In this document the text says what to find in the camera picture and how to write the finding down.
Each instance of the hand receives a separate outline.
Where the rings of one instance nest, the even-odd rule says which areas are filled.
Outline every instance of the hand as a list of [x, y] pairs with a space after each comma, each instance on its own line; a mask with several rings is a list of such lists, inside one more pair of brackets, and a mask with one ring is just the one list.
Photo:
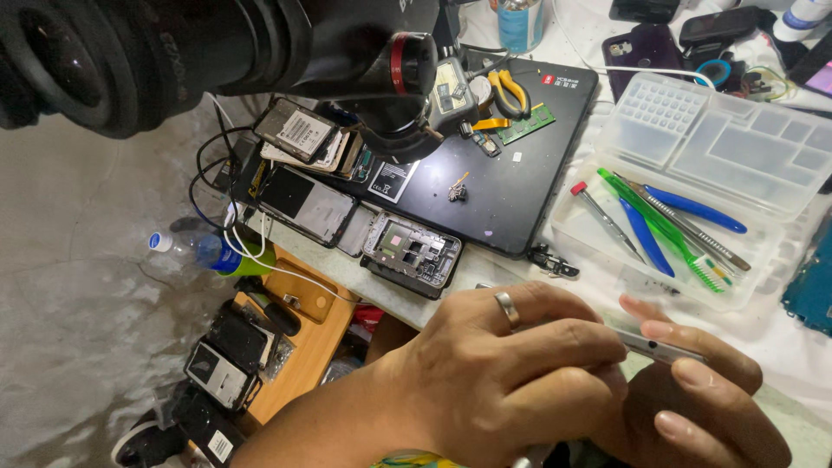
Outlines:
[[709, 333], [673, 323], [653, 304], [626, 295], [619, 302], [641, 320], [642, 335], [700, 354], [708, 366], [680, 359], [640, 371], [612, 423], [591, 436], [598, 446], [639, 468], [791, 463], [783, 436], [751, 399], [763, 383], [755, 361]]
[[[512, 334], [499, 291], [523, 325], [555, 321]], [[590, 371], [626, 358], [600, 321], [577, 296], [539, 281], [453, 293], [420, 335], [375, 364], [393, 382], [385, 400], [401, 405], [403, 448], [502, 468], [532, 444], [587, 436], [617, 399]]]

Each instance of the spray can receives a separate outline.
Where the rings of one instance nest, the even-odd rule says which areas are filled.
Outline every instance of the spray can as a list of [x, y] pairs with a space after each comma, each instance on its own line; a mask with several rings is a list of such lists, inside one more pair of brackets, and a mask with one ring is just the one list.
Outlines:
[[498, 0], [500, 44], [511, 53], [526, 53], [543, 38], [542, 0]]
[[797, 0], [775, 23], [775, 37], [784, 42], [802, 41], [830, 12], [832, 0]]

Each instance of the silver ring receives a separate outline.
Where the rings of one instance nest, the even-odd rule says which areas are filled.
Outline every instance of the silver ring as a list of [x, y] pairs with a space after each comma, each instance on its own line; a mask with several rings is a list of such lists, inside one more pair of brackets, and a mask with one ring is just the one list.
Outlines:
[[503, 311], [506, 312], [506, 317], [508, 317], [508, 324], [511, 326], [512, 330], [520, 326], [520, 314], [518, 314], [517, 308], [514, 306], [514, 301], [508, 295], [507, 292], [498, 292], [494, 295], [497, 299], [497, 304], [503, 308]]

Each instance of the screwdriver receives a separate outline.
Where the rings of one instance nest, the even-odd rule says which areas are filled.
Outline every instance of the screwdriver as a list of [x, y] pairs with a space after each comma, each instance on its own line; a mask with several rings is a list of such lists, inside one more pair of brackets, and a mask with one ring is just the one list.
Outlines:
[[583, 198], [583, 200], [590, 207], [592, 207], [592, 209], [595, 210], [595, 212], [598, 213], [598, 216], [601, 217], [601, 219], [604, 221], [604, 224], [607, 225], [607, 227], [610, 229], [610, 231], [616, 237], [621, 239], [621, 241], [626, 244], [627, 248], [629, 248], [632, 251], [632, 253], [636, 254], [636, 256], [641, 261], [641, 263], [644, 263], [645, 265], [647, 264], [647, 262], [644, 261], [644, 258], [642, 258], [641, 255], [639, 255], [638, 250], [636, 249], [636, 246], [634, 246], [632, 241], [630, 241], [630, 237], [627, 237], [627, 234], [625, 234], [624, 231], [622, 231], [622, 229], [616, 224], [616, 222], [614, 222], [612, 220], [612, 218], [610, 218], [604, 212], [604, 210], [601, 209], [600, 206], [598, 206], [598, 204], [595, 202], [595, 200], [592, 199], [592, 196], [589, 194], [589, 192], [587, 192], [587, 183], [586, 182], [584, 182], [584, 181], [578, 182], [577, 184], [575, 184], [574, 187], [572, 187], [570, 192], [575, 197], [580, 196], [581, 198]]

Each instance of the blue can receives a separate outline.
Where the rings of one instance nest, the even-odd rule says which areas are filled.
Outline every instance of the blue can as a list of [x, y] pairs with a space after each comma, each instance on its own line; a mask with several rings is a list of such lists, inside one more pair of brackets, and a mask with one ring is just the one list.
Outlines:
[[542, 0], [499, 0], [500, 43], [511, 53], [526, 53], [543, 38]]

